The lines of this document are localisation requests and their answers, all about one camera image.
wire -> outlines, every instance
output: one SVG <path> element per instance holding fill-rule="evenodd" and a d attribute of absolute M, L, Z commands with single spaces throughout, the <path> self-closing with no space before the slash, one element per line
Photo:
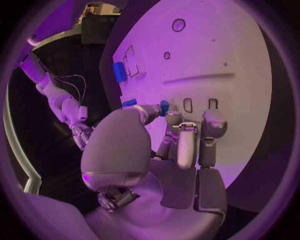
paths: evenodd
<path fill-rule="evenodd" d="M 79 96 L 79 102 L 81 103 L 81 102 L 83 101 L 83 99 L 84 99 L 84 97 L 85 97 L 85 94 L 86 94 L 86 88 L 87 88 L 87 82 L 86 82 L 86 79 L 85 79 L 83 76 L 77 75 L 77 74 L 74 74 L 74 75 L 68 75 L 68 76 L 58 76 L 58 75 L 53 74 L 53 72 L 50 71 L 49 68 L 47 68 L 40 60 L 39 60 L 39 62 L 40 62 L 40 64 L 42 65 L 42 67 L 43 67 L 47 72 L 51 73 L 51 74 L 54 76 L 54 78 L 55 78 L 56 80 L 58 80 L 58 81 L 60 81 L 60 82 L 63 82 L 63 83 L 65 83 L 65 84 L 69 84 L 69 85 L 73 86 L 73 87 L 76 89 L 77 93 L 78 93 L 78 96 Z M 70 82 L 67 82 L 67 81 L 63 81 L 63 80 L 60 79 L 60 78 L 71 78 L 71 77 L 80 77 L 80 78 L 83 80 L 83 82 L 84 82 L 84 89 L 83 89 L 82 97 L 81 97 L 81 94 L 80 94 L 78 88 L 77 88 L 74 84 L 72 84 L 72 83 L 70 83 Z"/>

white plastic surface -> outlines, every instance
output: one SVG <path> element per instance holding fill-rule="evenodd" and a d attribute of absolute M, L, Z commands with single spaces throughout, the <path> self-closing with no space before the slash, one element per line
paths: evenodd
<path fill-rule="evenodd" d="M 185 22 L 181 31 L 172 29 L 176 19 Z M 122 102 L 167 100 L 177 105 L 186 121 L 201 122 L 209 99 L 218 99 L 228 129 L 217 139 L 216 168 L 228 187 L 256 149 L 270 108 L 271 65 L 256 22 L 231 1 L 161 0 L 130 30 L 113 61 L 123 62 L 131 46 L 144 74 L 120 83 Z M 192 113 L 184 110 L 186 98 L 192 99 Z M 165 118 L 146 128 L 156 151 Z"/>

circular hole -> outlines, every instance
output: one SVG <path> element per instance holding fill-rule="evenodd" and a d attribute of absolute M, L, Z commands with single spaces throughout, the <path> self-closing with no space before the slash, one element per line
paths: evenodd
<path fill-rule="evenodd" d="M 185 26 L 186 26 L 186 22 L 183 19 L 178 18 L 173 22 L 172 29 L 175 32 L 180 32 L 185 28 Z"/>
<path fill-rule="evenodd" d="M 170 59 L 171 55 L 168 51 L 163 54 L 164 59 Z"/>

blue object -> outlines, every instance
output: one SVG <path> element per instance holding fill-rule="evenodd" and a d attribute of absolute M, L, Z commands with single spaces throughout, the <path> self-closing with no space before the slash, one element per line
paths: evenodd
<path fill-rule="evenodd" d="M 125 101 L 122 103 L 122 106 L 123 107 L 129 107 L 129 106 L 132 106 L 132 105 L 136 105 L 138 102 L 137 100 L 134 98 L 134 99 L 131 99 L 129 101 Z"/>
<path fill-rule="evenodd" d="M 169 110 L 169 103 L 166 100 L 162 100 L 160 102 L 160 107 L 161 107 L 161 117 L 165 117 L 166 116 L 166 112 Z"/>
<path fill-rule="evenodd" d="M 126 75 L 126 71 L 125 71 L 123 62 L 121 62 L 121 61 L 115 62 L 112 66 L 113 66 L 115 81 L 117 83 L 126 81 L 127 75 Z"/>

robotic arm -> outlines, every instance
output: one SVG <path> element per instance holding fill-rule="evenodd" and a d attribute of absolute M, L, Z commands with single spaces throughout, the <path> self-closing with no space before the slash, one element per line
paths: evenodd
<path fill-rule="evenodd" d="M 69 126 L 75 143 L 83 151 L 92 133 L 92 129 L 84 124 L 88 117 L 88 108 L 81 106 L 66 90 L 57 87 L 54 76 L 43 69 L 32 52 L 21 62 L 20 67 L 35 83 L 36 89 L 47 97 L 55 116 Z"/>

